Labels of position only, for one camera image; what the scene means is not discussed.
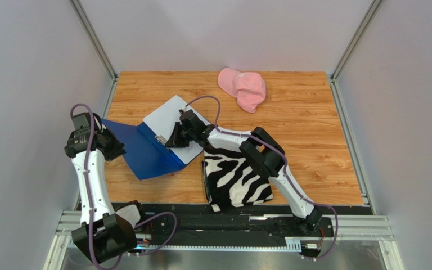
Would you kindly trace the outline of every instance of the black mount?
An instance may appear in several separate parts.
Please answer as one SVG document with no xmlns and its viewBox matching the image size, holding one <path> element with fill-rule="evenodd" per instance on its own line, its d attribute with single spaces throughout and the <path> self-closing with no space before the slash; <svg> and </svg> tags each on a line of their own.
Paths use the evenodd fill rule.
<svg viewBox="0 0 432 270">
<path fill-rule="evenodd" d="M 71 238 L 81 252 L 91 260 L 89 253 L 89 225 L 86 222 L 71 232 Z M 117 214 L 107 215 L 93 224 L 93 248 L 98 263 L 119 256 L 138 245 L 131 224 Z"/>
<path fill-rule="evenodd" d="M 214 125 L 206 125 L 193 110 L 180 110 L 180 122 L 174 123 L 173 133 L 164 145 L 168 148 L 184 148 L 190 145 L 191 141 L 197 142 L 201 147 L 210 146 L 208 136 L 214 129 Z"/>
<path fill-rule="evenodd" d="M 266 132 L 266 130 L 264 130 L 264 128 L 255 128 L 251 132 L 251 135 L 276 148 L 279 152 L 283 154 L 285 153 L 282 147 Z M 264 147 L 263 151 L 259 150 L 260 147 L 262 147 L 260 142 L 248 138 L 246 141 L 242 142 L 239 150 L 257 175 L 263 178 L 268 178 L 270 176 L 278 177 L 279 171 L 284 165 L 284 160 L 280 155 L 278 155 L 278 153 L 268 147 Z"/>
<path fill-rule="evenodd" d="M 95 113 L 93 113 L 93 116 L 95 118 L 95 125 L 91 151 L 100 150 L 107 161 L 112 161 L 126 153 L 125 149 L 123 149 L 124 143 L 118 141 L 113 132 L 107 128 L 99 128 L 102 127 L 100 116 Z M 70 134 L 65 146 L 65 153 L 68 157 L 74 158 L 78 153 L 86 151 L 88 147 L 91 119 L 88 112 L 75 115 L 71 119 L 73 120 L 75 131 Z"/>
</svg>

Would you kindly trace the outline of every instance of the black and white striped fabric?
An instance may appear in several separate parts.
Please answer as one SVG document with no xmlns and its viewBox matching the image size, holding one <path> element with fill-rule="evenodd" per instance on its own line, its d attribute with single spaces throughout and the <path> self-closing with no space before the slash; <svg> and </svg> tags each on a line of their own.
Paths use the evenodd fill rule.
<svg viewBox="0 0 432 270">
<path fill-rule="evenodd" d="M 240 152 L 204 149 L 206 197 L 215 212 L 272 200 L 269 180 L 258 176 Z"/>
</svg>

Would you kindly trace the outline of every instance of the blue folder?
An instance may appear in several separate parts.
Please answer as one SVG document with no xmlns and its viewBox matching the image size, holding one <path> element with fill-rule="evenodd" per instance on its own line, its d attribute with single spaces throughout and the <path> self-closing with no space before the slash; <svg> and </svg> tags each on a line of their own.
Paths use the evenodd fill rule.
<svg viewBox="0 0 432 270">
<path fill-rule="evenodd" d="M 174 123 L 179 121 L 178 110 L 185 104 L 182 98 L 174 96 L 136 126 L 102 120 L 116 138 L 125 144 L 126 154 L 123 157 L 139 180 L 178 172 L 203 151 L 196 142 L 190 142 L 187 148 L 168 149 L 156 139 L 157 136 L 169 139 Z M 197 111 L 193 111 L 209 124 Z"/>
</svg>

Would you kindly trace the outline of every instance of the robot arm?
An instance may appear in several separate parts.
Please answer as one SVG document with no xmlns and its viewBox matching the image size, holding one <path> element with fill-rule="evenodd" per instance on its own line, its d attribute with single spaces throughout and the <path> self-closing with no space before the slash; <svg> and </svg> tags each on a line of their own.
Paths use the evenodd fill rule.
<svg viewBox="0 0 432 270">
<path fill-rule="evenodd" d="M 238 132 L 206 125 L 192 110 L 181 110 L 180 113 L 181 123 L 175 124 L 166 147 L 186 147 L 189 141 L 195 141 L 202 147 L 241 152 L 256 174 L 268 178 L 281 191 L 292 213 L 303 219 L 303 228 L 313 231 L 318 227 L 322 213 L 317 206 L 308 202 L 309 197 L 299 186 L 290 169 L 284 168 L 283 156 L 267 147 L 271 146 L 284 154 L 281 146 L 263 128 L 257 127 L 252 132 Z"/>
<path fill-rule="evenodd" d="M 93 140 L 89 141 L 90 119 L 94 117 Z M 141 219 L 140 204 L 137 201 L 115 212 L 108 196 L 105 181 L 105 160 L 112 160 L 125 153 L 124 144 L 107 129 L 98 115 L 88 112 L 72 117 L 75 131 L 70 135 L 65 146 L 65 153 L 71 158 L 78 175 L 81 194 L 82 216 L 81 227 L 71 232 L 75 245 L 91 259 L 88 240 L 93 238 L 93 250 L 98 263 L 118 256 L 138 245 L 134 227 Z M 87 146 L 91 144 L 88 158 L 88 183 L 91 197 L 86 193 L 84 179 L 85 155 Z M 89 231 L 89 201 L 93 202 L 93 231 Z"/>
</svg>

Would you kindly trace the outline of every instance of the white wall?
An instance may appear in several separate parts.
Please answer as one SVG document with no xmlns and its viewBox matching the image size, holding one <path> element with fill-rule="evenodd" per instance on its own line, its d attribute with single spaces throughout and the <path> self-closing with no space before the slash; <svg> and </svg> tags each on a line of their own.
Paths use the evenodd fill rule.
<svg viewBox="0 0 432 270">
<path fill-rule="evenodd" d="M 371 0 L 82 0 L 117 71 L 333 72 Z"/>
<path fill-rule="evenodd" d="M 68 1 L 0 1 L 0 269 L 42 269 L 78 192 L 70 108 L 109 88 Z"/>
<path fill-rule="evenodd" d="M 386 0 L 339 86 L 406 269 L 432 269 L 432 1 Z"/>
</svg>

